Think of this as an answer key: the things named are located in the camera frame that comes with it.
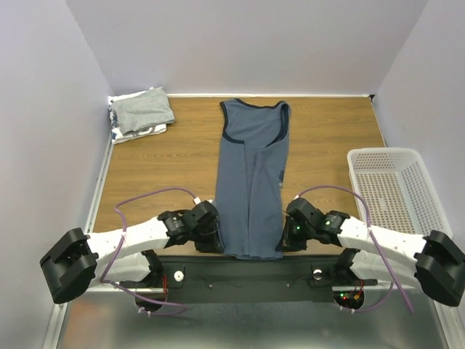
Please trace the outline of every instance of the wooden floor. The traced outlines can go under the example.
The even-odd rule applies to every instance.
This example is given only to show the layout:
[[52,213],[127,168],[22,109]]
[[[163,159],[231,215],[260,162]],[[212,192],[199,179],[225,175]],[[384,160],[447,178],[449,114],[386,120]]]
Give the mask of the wooden floor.
[[[213,198],[217,178],[219,139],[224,98],[171,98],[176,122],[162,135],[115,145],[94,226],[95,232],[121,227],[113,207],[120,201],[171,185],[184,186],[201,199]],[[274,105],[278,98],[244,98],[255,105]],[[283,205],[312,185],[350,188],[347,152],[382,147],[383,141],[370,100],[353,98],[287,98],[291,106],[290,149],[282,191]],[[354,198],[334,189],[305,196],[327,212],[331,209],[357,216]],[[166,210],[188,209],[190,197],[168,192],[123,206],[128,224],[149,220]],[[310,241],[299,254],[340,253],[336,246]],[[159,254],[198,254],[193,244],[173,246]]]

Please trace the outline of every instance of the metal surface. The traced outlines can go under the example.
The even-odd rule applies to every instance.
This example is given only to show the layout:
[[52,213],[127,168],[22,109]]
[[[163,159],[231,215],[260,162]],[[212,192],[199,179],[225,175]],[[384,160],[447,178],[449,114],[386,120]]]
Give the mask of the metal surface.
[[[384,292],[372,291],[371,302]],[[68,307],[59,348],[449,348],[433,302],[410,293],[414,316],[394,292],[382,308],[366,314],[287,302],[197,304],[181,316],[148,318],[127,294],[87,292]]]

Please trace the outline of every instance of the laundry basket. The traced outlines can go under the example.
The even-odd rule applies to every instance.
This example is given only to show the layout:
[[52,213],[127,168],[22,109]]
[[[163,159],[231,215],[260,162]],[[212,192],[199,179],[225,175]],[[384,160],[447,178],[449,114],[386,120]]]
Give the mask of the laundry basket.
[[[368,204],[374,225],[401,233],[452,232],[428,171],[417,151],[354,149],[347,154],[353,190]],[[357,200],[360,218],[363,205]]]

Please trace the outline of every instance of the white wall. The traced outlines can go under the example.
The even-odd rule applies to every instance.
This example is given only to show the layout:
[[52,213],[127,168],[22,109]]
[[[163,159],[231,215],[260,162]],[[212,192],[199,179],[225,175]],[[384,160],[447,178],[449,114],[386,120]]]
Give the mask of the white wall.
[[67,0],[116,93],[375,93],[426,0]]
[[63,0],[0,11],[0,348],[41,348],[39,259],[82,226],[109,134],[108,86]]
[[[465,249],[465,1],[430,0],[374,99],[390,146],[423,156]],[[461,305],[465,319],[465,302]]]

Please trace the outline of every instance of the screw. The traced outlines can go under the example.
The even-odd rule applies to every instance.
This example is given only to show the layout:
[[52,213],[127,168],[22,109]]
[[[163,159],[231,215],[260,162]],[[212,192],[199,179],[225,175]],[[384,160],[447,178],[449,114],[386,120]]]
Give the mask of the screw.
[[315,269],[313,271],[313,278],[317,281],[323,278],[323,272],[320,269]]

